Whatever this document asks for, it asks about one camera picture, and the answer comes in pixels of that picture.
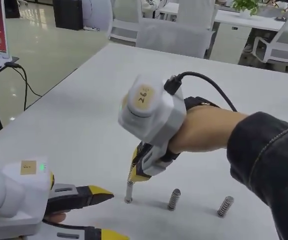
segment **white table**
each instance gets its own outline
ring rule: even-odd
[[[179,11],[179,4],[170,2],[166,4],[166,6],[160,8],[158,11],[160,13],[176,16]],[[218,10],[215,17],[215,22],[276,32],[278,32],[284,25],[284,22],[275,21],[273,17],[252,16],[249,19],[244,19],[240,17],[240,14],[238,12],[225,10]]]
[[[288,121],[286,73],[109,44],[0,131],[0,166],[48,156],[57,183],[115,193],[70,212],[67,224],[109,228],[132,240],[276,240],[269,208],[230,176],[225,150],[182,154],[164,173],[135,184],[133,203],[124,203],[139,141],[118,125],[120,101],[140,73],[168,78],[184,71],[212,78],[242,112],[266,111]],[[183,93],[227,107],[198,78],[186,77]],[[182,196],[169,212],[164,208],[175,188]],[[215,213],[228,195],[235,203],[220,219]]]

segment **green plant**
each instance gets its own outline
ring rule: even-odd
[[[259,10],[259,0],[233,0],[232,7],[237,11],[250,10],[250,15],[254,15]]]

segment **white drawer cabinet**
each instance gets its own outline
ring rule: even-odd
[[[221,23],[209,59],[238,64],[250,32],[250,27]]]

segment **hand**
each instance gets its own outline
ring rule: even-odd
[[[66,218],[66,214],[65,213],[56,213],[50,216],[45,216],[44,219],[51,222],[51,223],[55,223],[55,224],[59,224],[61,222],[63,222]]]
[[[266,5],[268,5],[268,6],[274,6],[274,7],[275,7],[276,2],[275,2],[274,0],[270,0],[270,1],[268,1],[268,2],[266,3]]]
[[[214,106],[196,106],[187,111],[183,125],[170,140],[173,153],[209,152],[226,148],[235,126],[247,115]]]

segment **forearm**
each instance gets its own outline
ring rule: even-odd
[[[270,206],[288,240],[288,123],[258,112],[242,120],[227,144],[231,175]]]

